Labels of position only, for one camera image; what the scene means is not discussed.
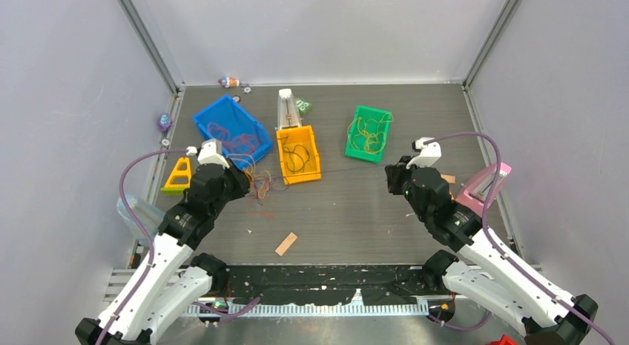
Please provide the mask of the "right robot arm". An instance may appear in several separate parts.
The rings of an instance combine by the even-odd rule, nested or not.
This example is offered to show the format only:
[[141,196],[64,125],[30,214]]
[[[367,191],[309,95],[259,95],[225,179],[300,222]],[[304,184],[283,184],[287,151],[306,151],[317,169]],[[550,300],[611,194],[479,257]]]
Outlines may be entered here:
[[463,295],[517,331],[526,344],[580,344],[598,304],[550,282],[499,240],[471,208],[456,202],[432,167],[409,166],[403,156],[385,167],[389,193],[401,195],[424,227],[446,246],[424,264],[433,293]]

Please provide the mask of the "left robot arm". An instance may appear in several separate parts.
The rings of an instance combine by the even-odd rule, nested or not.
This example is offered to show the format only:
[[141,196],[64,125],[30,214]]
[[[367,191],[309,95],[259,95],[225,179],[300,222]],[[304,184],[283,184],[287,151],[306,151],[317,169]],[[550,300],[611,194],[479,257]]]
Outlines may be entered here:
[[76,327],[79,342],[156,344],[199,297],[221,295],[228,284],[225,263],[211,254],[193,253],[227,203],[248,191],[248,177],[231,160],[199,165],[122,291],[98,318],[84,318]]

